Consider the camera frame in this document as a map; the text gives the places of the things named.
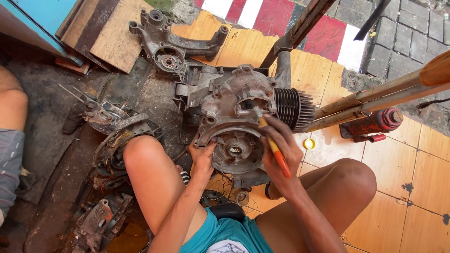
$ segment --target person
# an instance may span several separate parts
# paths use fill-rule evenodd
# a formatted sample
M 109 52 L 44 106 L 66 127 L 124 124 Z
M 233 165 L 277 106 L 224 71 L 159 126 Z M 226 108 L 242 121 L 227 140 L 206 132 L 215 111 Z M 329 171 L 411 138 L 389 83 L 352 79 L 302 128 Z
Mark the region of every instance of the person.
M 28 97 L 20 82 L 0 66 L 0 225 L 16 199 L 27 106 Z
M 291 175 L 296 175 L 303 153 L 286 124 L 265 117 L 269 126 L 257 130 L 262 134 L 262 161 L 271 179 L 268 197 L 284 197 L 286 201 L 243 222 L 217 220 L 199 204 L 213 171 L 215 138 L 204 148 L 189 147 L 195 169 L 187 186 L 155 138 L 139 136 L 129 142 L 124 151 L 126 170 L 155 234 L 149 253 L 347 252 L 340 235 L 375 196 L 374 173 L 362 162 L 344 158 L 299 178 L 286 178 L 267 136 L 284 154 Z

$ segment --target blue cabinet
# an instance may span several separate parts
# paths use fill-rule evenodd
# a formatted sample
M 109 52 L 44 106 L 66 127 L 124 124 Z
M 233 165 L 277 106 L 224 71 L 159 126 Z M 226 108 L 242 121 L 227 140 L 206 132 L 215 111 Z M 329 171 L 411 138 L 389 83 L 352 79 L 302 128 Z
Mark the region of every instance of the blue cabinet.
M 55 36 L 77 0 L 0 0 L 0 32 L 66 58 Z M 82 60 L 70 56 L 76 64 Z

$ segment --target gray shorts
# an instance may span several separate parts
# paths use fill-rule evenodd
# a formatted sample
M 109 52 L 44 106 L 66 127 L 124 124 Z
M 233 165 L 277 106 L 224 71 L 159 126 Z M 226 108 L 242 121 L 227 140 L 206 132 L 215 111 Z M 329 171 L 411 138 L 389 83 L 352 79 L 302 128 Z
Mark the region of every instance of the gray shorts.
M 19 186 L 25 134 L 18 130 L 0 129 L 0 222 L 14 204 Z

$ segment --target shorts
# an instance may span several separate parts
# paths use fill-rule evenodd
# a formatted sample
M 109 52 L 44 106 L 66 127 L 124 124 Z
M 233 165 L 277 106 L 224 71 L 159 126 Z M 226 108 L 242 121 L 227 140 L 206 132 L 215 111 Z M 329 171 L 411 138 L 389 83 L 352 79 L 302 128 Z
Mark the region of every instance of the shorts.
M 0 129 L 0 225 L 16 199 L 24 141 L 22 131 Z
M 200 229 L 180 249 L 180 253 L 205 253 L 216 242 L 232 240 L 240 242 L 251 253 L 274 253 L 256 226 L 255 219 L 247 216 L 242 222 L 222 218 L 208 212 L 205 222 Z

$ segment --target dirty hand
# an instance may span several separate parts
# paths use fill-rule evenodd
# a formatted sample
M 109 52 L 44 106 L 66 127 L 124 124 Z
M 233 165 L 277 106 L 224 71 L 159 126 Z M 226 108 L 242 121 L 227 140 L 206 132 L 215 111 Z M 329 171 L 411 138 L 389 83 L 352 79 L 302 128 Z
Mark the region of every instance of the dirty hand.
M 261 126 L 257 129 L 262 134 L 260 140 L 264 145 L 262 162 L 264 164 L 265 171 L 269 175 L 272 182 L 275 183 L 278 191 L 285 196 L 285 194 L 291 194 L 291 190 L 293 190 L 295 183 L 298 183 L 296 181 L 299 179 L 296 175 L 298 166 L 303 158 L 303 152 L 295 143 L 289 126 L 281 120 L 278 120 L 268 114 L 264 114 L 264 118 L 269 125 L 263 127 Z M 274 153 L 270 149 L 267 136 L 270 136 L 272 140 L 274 140 L 286 159 L 286 163 L 288 164 L 291 172 L 290 178 L 286 178 L 281 172 L 281 169 L 279 168 L 274 157 Z
M 200 137 L 200 134 L 197 132 L 191 144 L 189 145 L 189 152 L 192 156 L 192 161 L 194 164 L 194 173 L 192 175 L 192 179 L 200 180 L 201 182 L 206 184 L 211 177 L 214 168 L 212 166 L 212 154 L 214 152 L 214 148 L 217 145 L 217 138 L 211 138 L 210 142 L 206 147 L 197 148 L 194 145 L 194 140 L 197 140 Z

